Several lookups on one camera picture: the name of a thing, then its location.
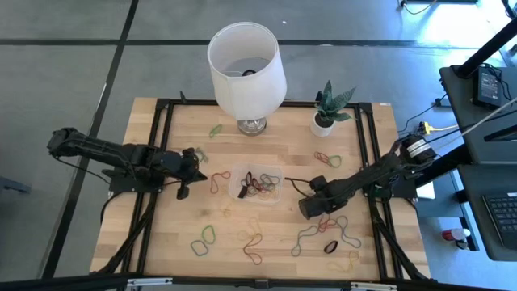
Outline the black pole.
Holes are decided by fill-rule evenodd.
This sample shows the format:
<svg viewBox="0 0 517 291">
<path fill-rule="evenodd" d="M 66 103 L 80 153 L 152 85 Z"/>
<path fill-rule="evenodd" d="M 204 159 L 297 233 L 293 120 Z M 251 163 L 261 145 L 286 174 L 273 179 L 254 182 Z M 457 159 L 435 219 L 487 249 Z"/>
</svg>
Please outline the black pole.
<svg viewBox="0 0 517 291">
<path fill-rule="evenodd" d="M 517 18 L 512 19 L 501 31 L 477 50 L 464 64 L 454 69 L 459 78 L 468 78 L 489 57 L 517 35 Z"/>
</svg>

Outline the clear plastic bin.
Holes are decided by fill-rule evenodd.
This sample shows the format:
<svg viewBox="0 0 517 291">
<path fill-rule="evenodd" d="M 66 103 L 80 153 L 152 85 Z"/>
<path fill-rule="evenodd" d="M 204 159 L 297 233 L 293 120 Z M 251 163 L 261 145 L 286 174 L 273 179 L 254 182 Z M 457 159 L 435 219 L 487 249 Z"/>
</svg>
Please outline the clear plastic bin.
<svg viewBox="0 0 517 291">
<path fill-rule="evenodd" d="M 261 174 L 278 176 L 280 178 L 280 183 L 276 186 L 275 190 L 278 192 L 279 199 L 276 201 L 262 201 L 259 199 L 259 194 L 256 194 L 255 196 L 246 195 L 243 199 L 239 199 L 237 196 L 242 187 L 246 186 L 244 179 L 248 171 L 251 172 L 253 178 L 257 179 L 259 183 L 261 183 L 259 178 Z M 235 200 L 241 200 L 255 204 L 274 205 L 280 202 L 283 180 L 284 176 L 280 167 L 253 163 L 236 164 L 231 171 L 231 177 L 229 181 L 229 196 Z"/>
</svg>

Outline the grey chair leg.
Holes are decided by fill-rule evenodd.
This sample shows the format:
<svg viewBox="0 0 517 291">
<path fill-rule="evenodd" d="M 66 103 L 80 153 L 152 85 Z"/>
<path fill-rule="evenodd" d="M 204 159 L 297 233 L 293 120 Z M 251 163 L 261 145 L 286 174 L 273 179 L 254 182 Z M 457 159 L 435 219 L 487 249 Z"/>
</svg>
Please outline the grey chair leg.
<svg viewBox="0 0 517 291">
<path fill-rule="evenodd" d="M 0 176 L 0 193 L 4 190 L 12 190 L 28 194 L 31 189 L 32 188 L 30 186 L 27 186 L 23 183 Z"/>
</svg>

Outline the snake plant in white pot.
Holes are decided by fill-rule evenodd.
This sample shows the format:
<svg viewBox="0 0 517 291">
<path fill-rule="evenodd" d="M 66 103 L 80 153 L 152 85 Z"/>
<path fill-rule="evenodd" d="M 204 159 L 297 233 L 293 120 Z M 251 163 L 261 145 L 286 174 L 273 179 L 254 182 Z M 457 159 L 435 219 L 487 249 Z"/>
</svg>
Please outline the snake plant in white pot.
<svg viewBox="0 0 517 291">
<path fill-rule="evenodd" d="M 342 110 L 351 101 L 355 90 L 356 88 L 353 87 L 334 95 L 331 81 L 327 81 L 323 91 L 319 91 L 316 96 L 316 112 L 310 125 L 311 132 L 315 136 L 327 137 L 336 123 L 351 119 L 351 115 Z"/>
</svg>

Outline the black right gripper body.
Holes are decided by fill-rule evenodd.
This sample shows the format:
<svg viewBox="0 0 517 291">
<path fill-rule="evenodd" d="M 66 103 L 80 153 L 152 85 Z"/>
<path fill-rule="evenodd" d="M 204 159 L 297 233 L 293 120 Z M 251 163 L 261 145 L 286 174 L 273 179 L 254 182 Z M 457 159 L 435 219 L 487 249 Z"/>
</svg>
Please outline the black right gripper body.
<svg viewBox="0 0 517 291">
<path fill-rule="evenodd" d="M 317 185 L 313 200 L 301 199 L 298 202 L 299 209 L 304 218 L 310 219 L 323 213 L 331 214 L 346 206 L 351 199 L 351 181 L 349 179 L 334 179 L 326 181 L 320 175 L 310 182 Z"/>
</svg>

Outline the black power adapter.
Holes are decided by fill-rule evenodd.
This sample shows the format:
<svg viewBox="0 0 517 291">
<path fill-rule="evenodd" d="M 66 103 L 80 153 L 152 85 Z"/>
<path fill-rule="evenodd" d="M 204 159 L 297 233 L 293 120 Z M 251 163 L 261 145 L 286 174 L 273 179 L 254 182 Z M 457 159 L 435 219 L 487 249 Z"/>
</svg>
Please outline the black power adapter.
<svg viewBox="0 0 517 291">
<path fill-rule="evenodd" d="M 473 76 L 472 103 L 495 110 L 501 107 L 502 96 L 501 74 L 488 64 L 481 65 Z"/>
</svg>

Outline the black keyboard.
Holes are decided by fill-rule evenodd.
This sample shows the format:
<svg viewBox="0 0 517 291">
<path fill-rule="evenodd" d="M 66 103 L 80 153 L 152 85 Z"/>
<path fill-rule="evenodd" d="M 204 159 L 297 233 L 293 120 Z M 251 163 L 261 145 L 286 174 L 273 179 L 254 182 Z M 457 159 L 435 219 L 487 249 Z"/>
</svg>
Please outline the black keyboard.
<svg viewBox="0 0 517 291">
<path fill-rule="evenodd" d="M 501 244 L 517 250 L 517 192 L 482 197 Z"/>
</svg>

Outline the blue rubber band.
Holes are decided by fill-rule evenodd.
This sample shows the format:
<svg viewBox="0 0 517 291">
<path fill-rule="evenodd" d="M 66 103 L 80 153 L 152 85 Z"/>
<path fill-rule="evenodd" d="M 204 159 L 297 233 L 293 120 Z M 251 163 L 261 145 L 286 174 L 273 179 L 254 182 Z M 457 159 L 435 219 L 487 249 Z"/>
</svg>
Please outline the blue rubber band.
<svg viewBox="0 0 517 291">
<path fill-rule="evenodd" d="M 205 256 L 209 253 L 208 245 L 204 240 L 194 240 L 190 244 L 191 250 L 196 256 Z"/>
</svg>

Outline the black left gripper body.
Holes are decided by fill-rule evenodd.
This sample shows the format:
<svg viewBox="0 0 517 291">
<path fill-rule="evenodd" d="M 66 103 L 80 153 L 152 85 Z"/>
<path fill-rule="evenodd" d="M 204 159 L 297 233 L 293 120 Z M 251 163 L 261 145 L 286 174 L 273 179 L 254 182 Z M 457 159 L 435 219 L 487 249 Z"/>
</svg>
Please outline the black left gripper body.
<svg viewBox="0 0 517 291">
<path fill-rule="evenodd" d="M 177 191 L 178 199 L 185 199 L 189 195 L 188 184 L 196 177 L 199 170 L 199 159 L 195 154 L 194 148 L 187 148 L 182 151 L 181 164 L 178 172 L 180 182 L 179 190 Z"/>
</svg>

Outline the red and white bottle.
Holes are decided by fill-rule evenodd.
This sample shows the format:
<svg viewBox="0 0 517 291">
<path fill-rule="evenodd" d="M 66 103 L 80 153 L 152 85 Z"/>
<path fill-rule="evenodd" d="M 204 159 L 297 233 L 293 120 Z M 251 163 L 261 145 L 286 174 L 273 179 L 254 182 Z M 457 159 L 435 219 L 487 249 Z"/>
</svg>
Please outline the red and white bottle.
<svg viewBox="0 0 517 291">
<path fill-rule="evenodd" d="M 441 237 L 449 242 L 465 241 L 470 235 L 470 230 L 465 228 L 454 228 L 441 232 Z"/>
</svg>

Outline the silver frame bracket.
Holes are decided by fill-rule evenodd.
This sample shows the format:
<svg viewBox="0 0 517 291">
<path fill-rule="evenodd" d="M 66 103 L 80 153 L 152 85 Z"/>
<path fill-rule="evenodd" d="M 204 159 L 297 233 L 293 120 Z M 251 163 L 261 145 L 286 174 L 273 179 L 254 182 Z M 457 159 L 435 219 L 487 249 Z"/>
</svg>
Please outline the silver frame bracket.
<svg viewBox="0 0 517 291">
<path fill-rule="evenodd" d="M 351 289 L 362 291 L 397 291 L 396 285 L 372 282 L 351 282 Z"/>
<path fill-rule="evenodd" d="M 145 286 L 156 285 L 172 285 L 172 277 L 150 277 L 150 278 L 132 278 L 127 280 L 127 287 L 140 288 Z"/>
</svg>

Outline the black desk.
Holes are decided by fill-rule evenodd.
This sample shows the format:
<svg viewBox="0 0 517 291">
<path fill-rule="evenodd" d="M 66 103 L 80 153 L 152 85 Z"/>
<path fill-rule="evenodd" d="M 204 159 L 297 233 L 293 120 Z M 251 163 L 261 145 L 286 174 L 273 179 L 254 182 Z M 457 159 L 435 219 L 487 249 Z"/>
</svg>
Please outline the black desk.
<svg viewBox="0 0 517 291">
<path fill-rule="evenodd" d="M 475 124 L 490 111 L 471 102 L 474 85 L 470 79 L 458 78 L 452 67 L 439 70 L 458 125 Z M 516 110 L 497 120 L 486 121 L 463 136 L 464 147 L 472 163 L 458 167 L 465 195 L 470 203 L 488 257 L 495 261 L 517 262 L 517 250 L 502 245 L 483 196 L 517 192 L 517 141 L 486 141 L 485 136 L 517 125 L 517 69 L 502 68 L 502 79 L 510 85 Z"/>
</svg>

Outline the silver lamp with white shade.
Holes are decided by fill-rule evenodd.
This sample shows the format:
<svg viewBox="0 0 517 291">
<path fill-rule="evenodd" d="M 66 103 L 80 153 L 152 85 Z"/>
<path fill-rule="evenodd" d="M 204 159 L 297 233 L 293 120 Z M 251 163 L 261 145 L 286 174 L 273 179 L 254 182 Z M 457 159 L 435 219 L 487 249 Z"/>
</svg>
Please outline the silver lamp with white shade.
<svg viewBox="0 0 517 291">
<path fill-rule="evenodd" d="M 232 23 L 211 39 L 207 58 L 219 107 L 246 136 L 258 136 L 284 101 L 287 81 L 274 34 L 258 23 Z"/>
</svg>

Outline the long teal rubber band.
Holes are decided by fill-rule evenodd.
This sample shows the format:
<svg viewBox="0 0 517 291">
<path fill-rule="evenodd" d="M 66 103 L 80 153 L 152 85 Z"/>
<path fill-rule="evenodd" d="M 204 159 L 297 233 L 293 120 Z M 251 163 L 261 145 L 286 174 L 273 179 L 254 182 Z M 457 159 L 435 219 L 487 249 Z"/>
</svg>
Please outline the long teal rubber band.
<svg viewBox="0 0 517 291">
<path fill-rule="evenodd" d="M 296 236 L 296 244 L 291 249 L 291 256 L 298 257 L 301 255 L 301 240 L 305 237 L 312 237 L 319 233 L 317 226 L 310 226 L 307 229 L 300 230 Z"/>
</svg>

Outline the long red rubber band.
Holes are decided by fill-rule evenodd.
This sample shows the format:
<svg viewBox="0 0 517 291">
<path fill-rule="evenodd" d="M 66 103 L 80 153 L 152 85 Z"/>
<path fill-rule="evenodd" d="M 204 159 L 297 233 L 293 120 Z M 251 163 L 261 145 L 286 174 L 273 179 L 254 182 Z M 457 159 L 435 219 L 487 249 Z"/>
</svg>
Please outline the long red rubber band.
<svg viewBox="0 0 517 291">
<path fill-rule="evenodd" d="M 263 262 L 263 257 L 251 251 L 251 247 L 255 247 L 260 244 L 263 240 L 263 236 L 260 233 L 251 235 L 246 242 L 246 245 L 242 248 L 243 253 L 251 260 L 254 265 L 260 265 Z"/>
</svg>

